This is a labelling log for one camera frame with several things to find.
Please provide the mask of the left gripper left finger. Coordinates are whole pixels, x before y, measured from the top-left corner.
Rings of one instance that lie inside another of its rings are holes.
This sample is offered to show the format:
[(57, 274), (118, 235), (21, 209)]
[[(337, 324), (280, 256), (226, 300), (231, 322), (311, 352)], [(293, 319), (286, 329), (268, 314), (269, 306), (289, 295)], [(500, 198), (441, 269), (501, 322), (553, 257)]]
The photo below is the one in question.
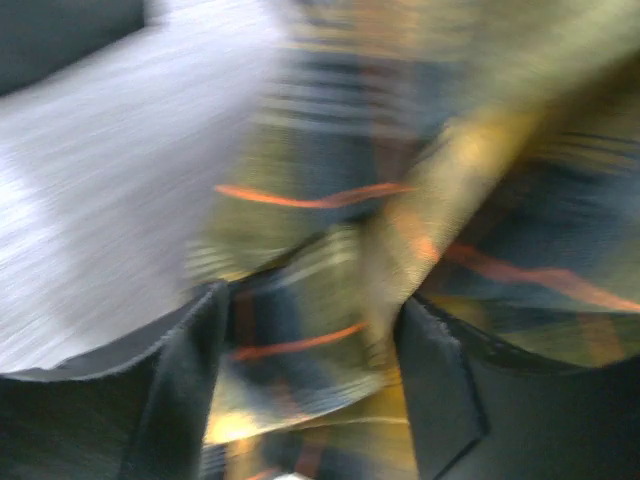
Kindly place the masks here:
[(4, 479), (196, 479), (228, 287), (49, 370), (1, 377)]

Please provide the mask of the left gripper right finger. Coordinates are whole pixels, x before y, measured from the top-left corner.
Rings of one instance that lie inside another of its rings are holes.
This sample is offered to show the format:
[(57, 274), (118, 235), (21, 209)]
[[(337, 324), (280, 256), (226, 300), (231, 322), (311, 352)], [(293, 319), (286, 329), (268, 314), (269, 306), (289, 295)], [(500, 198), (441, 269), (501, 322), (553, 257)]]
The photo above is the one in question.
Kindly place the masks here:
[(635, 479), (639, 361), (599, 368), (551, 360), (421, 298), (397, 321), (423, 479)]

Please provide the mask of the yellow plaid long sleeve shirt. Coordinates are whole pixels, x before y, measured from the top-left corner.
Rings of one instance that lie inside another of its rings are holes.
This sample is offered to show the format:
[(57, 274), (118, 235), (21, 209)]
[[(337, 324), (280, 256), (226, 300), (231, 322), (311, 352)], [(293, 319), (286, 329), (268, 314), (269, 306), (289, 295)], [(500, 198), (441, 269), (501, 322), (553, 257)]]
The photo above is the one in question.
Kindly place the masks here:
[(203, 479), (414, 479), (392, 339), (639, 355), (635, 1), (282, 1), (288, 35), (188, 257), (234, 290)]

